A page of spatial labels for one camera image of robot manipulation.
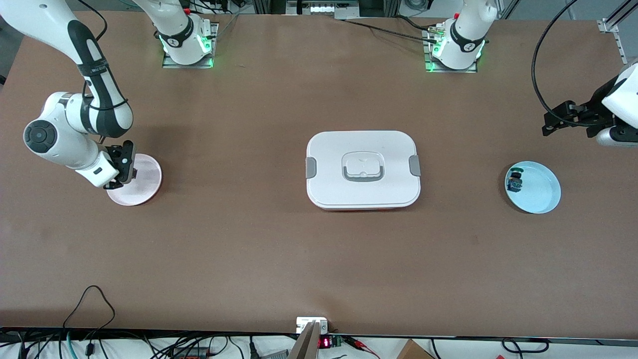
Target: gray floor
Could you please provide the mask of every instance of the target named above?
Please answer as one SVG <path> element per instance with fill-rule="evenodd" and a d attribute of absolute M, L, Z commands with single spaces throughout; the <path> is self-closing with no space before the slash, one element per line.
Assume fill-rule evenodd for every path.
<path fill-rule="evenodd" d="M 125 3 L 132 3 L 132 0 L 123 0 Z M 567 0 L 522 0 L 520 5 L 512 14 L 511 19 L 537 19 L 547 20 L 554 17 L 565 5 Z M 85 10 L 84 6 L 76 0 L 67 0 L 72 10 Z M 120 0 L 86 0 L 97 10 L 129 10 L 139 11 Z M 460 9 L 463 0 L 434 0 L 431 11 L 419 14 L 420 17 L 446 17 L 451 16 Z M 575 3 L 569 14 L 564 14 L 564 19 L 572 20 L 598 20 L 606 17 L 615 9 L 622 0 L 579 0 Z M 412 16 L 419 11 L 411 10 L 404 4 L 401 5 L 403 15 Z M 11 65 L 15 54 L 20 47 L 22 35 L 12 29 L 0 17 L 0 75 L 9 77 Z M 638 11 L 631 14 L 620 25 L 620 36 L 623 47 L 628 57 L 638 56 Z"/>

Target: brown table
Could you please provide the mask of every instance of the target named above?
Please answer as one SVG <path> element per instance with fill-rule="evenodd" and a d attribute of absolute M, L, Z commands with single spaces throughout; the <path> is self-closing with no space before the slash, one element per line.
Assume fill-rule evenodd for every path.
<path fill-rule="evenodd" d="M 342 333 L 638 339 L 637 152 L 583 129 L 542 137 L 529 69 L 545 22 L 495 23 L 470 75 L 426 73 L 413 40 L 267 15 L 240 16 L 213 69 L 163 70 L 143 13 L 105 16 L 101 46 L 135 113 L 125 138 L 158 159 L 161 192 L 121 207 L 27 150 L 22 129 L 46 97 L 82 79 L 26 39 L 0 95 L 0 325 L 59 326 L 98 284 L 120 328 L 289 332 L 321 315 Z M 559 22 L 538 81 L 552 105 L 583 102 L 620 68 L 610 34 Z M 308 140 L 362 129 L 412 136 L 414 205 L 331 213 L 307 198 Z M 521 160 L 560 179 L 551 213 L 504 199 Z M 93 293 L 71 325 L 107 317 Z"/>

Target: white plate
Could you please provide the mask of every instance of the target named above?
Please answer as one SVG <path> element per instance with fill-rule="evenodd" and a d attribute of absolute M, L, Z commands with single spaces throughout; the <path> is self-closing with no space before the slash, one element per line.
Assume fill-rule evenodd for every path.
<path fill-rule="evenodd" d="M 130 183 L 115 190 L 107 190 L 108 196 L 122 206 L 142 204 L 160 189 L 161 167 L 155 158 L 137 153 L 133 167 L 137 170 L 137 175 Z"/>
<path fill-rule="evenodd" d="M 520 192 L 507 190 L 507 180 L 512 174 L 512 168 L 522 168 L 521 180 L 523 186 Z M 547 167 L 532 161 L 519 162 L 507 171 L 505 175 L 505 193 L 512 203 L 525 212 L 534 214 L 547 213 L 560 202 L 560 183 L 556 175 Z"/>

